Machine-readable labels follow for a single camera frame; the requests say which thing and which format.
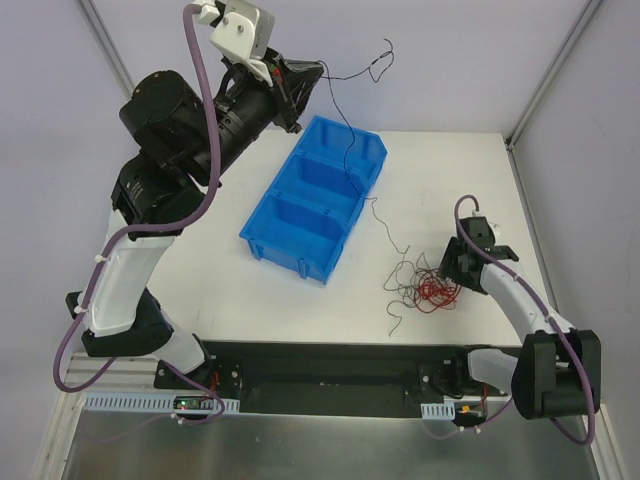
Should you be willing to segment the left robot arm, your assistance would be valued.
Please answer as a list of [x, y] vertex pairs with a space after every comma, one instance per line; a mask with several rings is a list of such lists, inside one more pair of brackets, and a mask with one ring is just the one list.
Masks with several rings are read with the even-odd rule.
[[84, 325], [81, 340], [91, 357], [156, 356], [175, 367], [188, 388], [204, 387], [211, 377], [211, 357], [193, 334], [174, 325], [147, 283], [161, 256], [184, 230], [184, 221], [202, 204], [210, 186], [212, 161], [205, 108], [215, 109], [220, 169], [233, 162], [274, 124], [297, 133], [299, 117], [324, 74], [318, 61], [284, 58], [266, 52], [269, 83], [240, 64], [227, 70], [210, 101], [202, 100], [172, 70], [144, 78], [119, 117], [139, 145], [121, 168], [111, 194], [108, 233], [121, 229], [93, 286], [71, 292], [65, 302]]

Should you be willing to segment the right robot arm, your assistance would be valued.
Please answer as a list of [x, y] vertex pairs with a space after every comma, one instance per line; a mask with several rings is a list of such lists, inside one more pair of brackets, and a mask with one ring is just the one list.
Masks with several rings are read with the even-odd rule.
[[533, 288], [519, 257], [498, 245], [483, 216], [456, 221], [438, 276], [491, 297], [522, 346], [515, 360], [494, 347], [468, 354], [450, 369], [452, 387], [473, 394], [484, 383], [509, 392], [520, 415], [531, 419], [593, 416], [600, 407], [601, 342], [556, 312]]

